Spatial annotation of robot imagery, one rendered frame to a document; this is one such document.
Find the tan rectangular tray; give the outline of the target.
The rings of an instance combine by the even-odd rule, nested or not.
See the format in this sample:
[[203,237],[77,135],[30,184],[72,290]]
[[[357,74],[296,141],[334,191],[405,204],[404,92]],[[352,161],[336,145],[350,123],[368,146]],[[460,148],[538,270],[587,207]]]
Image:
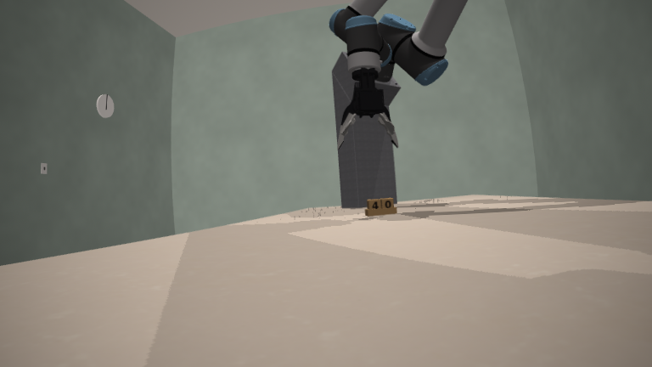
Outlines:
[[365,209],[365,216],[378,216],[378,215],[388,215],[388,214],[397,214],[396,207],[390,208],[381,208],[381,209]]

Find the tan wooden cube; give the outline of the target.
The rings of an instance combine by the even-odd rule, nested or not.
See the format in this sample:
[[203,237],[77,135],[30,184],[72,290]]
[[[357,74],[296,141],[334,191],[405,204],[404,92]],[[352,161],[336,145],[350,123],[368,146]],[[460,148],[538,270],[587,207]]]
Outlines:
[[390,208],[394,207],[393,198],[381,199],[381,208]]
[[381,209],[381,200],[367,200],[368,209]]

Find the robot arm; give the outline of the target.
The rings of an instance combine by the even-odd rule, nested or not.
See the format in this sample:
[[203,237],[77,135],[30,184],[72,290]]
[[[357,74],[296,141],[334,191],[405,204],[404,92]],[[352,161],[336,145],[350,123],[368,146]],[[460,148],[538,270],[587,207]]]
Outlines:
[[331,16],[330,30],[347,45],[348,72],[375,68],[375,81],[388,82],[397,63],[416,82],[430,85],[448,67],[445,44],[468,0],[434,0],[419,32],[394,14],[377,24],[374,16],[386,1],[353,0]]

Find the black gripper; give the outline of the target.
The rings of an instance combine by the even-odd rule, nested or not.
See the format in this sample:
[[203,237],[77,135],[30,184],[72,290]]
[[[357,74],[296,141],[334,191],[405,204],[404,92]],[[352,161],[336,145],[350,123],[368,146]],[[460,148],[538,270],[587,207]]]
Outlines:
[[[370,116],[371,118],[373,118],[375,114],[379,114],[379,119],[378,119],[379,124],[385,128],[386,133],[391,137],[391,142],[397,148],[399,147],[395,128],[391,122],[389,111],[385,107],[384,101],[382,102],[382,100],[384,100],[383,89],[377,89],[375,87],[374,80],[377,79],[378,77],[379,77],[378,71],[376,71],[375,68],[370,68],[370,69],[361,68],[361,70],[356,70],[352,72],[352,79],[359,81],[359,89],[356,89],[355,93],[353,94],[353,100],[351,101],[350,105],[346,107],[344,111],[341,126],[340,126],[338,149],[341,147],[341,145],[344,142],[344,137],[348,133],[348,128],[354,124],[356,120],[354,117],[356,114],[357,115],[359,114],[358,116],[360,118],[362,118],[362,116]],[[363,79],[364,79],[364,85],[363,85]],[[379,91],[379,92],[373,92],[373,91]],[[356,104],[355,104],[355,99],[356,99]],[[356,110],[357,104],[358,104],[358,109]],[[359,105],[360,105],[360,111],[359,111]],[[385,117],[383,117],[381,113]],[[350,124],[348,124],[349,122]],[[394,132],[393,132],[393,128],[394,128]]]

